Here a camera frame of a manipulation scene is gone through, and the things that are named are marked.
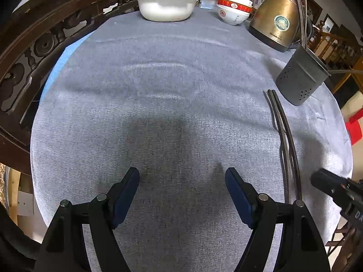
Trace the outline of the dark metal chopstick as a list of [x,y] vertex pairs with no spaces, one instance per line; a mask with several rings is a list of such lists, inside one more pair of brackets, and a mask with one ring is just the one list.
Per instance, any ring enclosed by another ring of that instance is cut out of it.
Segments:
[[299,19],[300,19],[300,44],[302,45],[302,47],[304,49],[307,48],[307,42],[306,42],[306,15],[303,12],[303,7],[302,7],[302,1],[301,0],[296,0],[297,2],[297,7],[298,7],[298,14],[299,14]]
[[286,182],[285,197],[289,197],[289,177],[290,172],[295,179],[296,198],[302,200],[302,181],[300,175],[300,167],[298,164],[297,153],[295,149],[294,139],[290,129],[289,122],[281,105],[280,99],[275,90],[268,90],[268,96],[271,102],[272,110],[277,123],[281,145],[282,145],[282,160],[283,174]]
[[289,170],[288,153],[289,152],[288,152],[287,141],[286,141],[285,132],[284,132],[284,125],[282,122],[281,113],[277,106],[277,101],[274,97],[273,91],[270,89],[267,90],[267,95],[268,95],[268,99],[269,99],[269,102],[272,107],[272,113],[275,118],[277,131],[278,131],[279,139],[280,139],[279,152],[280,152],[281,168],[282,168],[282,175],[283,175],[283,181],[284,181],[284,200],[285,200],[285,203],[290,203],[289,173],[288,173],[288,170]]

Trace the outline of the red plastic chair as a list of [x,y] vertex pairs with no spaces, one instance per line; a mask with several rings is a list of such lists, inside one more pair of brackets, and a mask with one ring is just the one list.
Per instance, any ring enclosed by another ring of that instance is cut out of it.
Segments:
[[345,122],[352,146],[362,139],[362,129],[359,119],[362,118],[362,110],[358,111]]

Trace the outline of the chopstick in holder leaning right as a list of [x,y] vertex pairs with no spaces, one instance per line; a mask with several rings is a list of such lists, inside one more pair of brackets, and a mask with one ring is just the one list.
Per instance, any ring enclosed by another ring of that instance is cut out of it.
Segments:
[[335,70],[328,70],[329,74],[363,74],[362,70],[357,69],[335,69]]

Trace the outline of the grey perforated utensil holder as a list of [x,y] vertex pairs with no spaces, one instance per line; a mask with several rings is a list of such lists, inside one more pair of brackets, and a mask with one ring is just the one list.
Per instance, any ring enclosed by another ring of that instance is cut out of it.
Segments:
[[326,65],[300,44],[276,79],[283,97],[294,106],[301,106],[328,78]]

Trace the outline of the gold electric kettle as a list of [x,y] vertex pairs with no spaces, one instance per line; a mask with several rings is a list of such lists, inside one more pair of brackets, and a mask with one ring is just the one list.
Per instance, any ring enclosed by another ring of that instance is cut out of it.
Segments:
[[[308,46],[311,23],[303,2],[302,7],[306,15]],[[300,19],[296,0],[264,0],[250,21],[249,32],[280,52],[297,48],[300,44]]]

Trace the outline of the grey tablecloth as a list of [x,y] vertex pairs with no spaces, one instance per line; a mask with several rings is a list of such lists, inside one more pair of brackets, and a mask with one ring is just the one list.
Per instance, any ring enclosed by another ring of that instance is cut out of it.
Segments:
[[129,268],[233,271],[250,229],[225,172],[284,200],[266,92],[290,57],[199,8],[176,23],[123,14],[69,46],[31,132],[44,222],[61,200],[89,202],[135,167],[140,185],[114,232]]

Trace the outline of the red white stacked bowls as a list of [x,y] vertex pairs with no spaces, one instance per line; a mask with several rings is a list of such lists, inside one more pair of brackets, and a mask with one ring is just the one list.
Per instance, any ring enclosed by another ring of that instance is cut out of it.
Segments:
[[251,0],[217,0],[217,14],[227,24],[240,25],[252,13]]

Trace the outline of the dark carved wooden chair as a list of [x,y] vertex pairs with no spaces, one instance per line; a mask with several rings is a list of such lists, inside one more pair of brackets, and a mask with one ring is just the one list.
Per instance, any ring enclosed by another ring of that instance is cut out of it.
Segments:
[[30,175],[38,101],[65,48],[136,0],[29,0],[1,25],[1,163]]

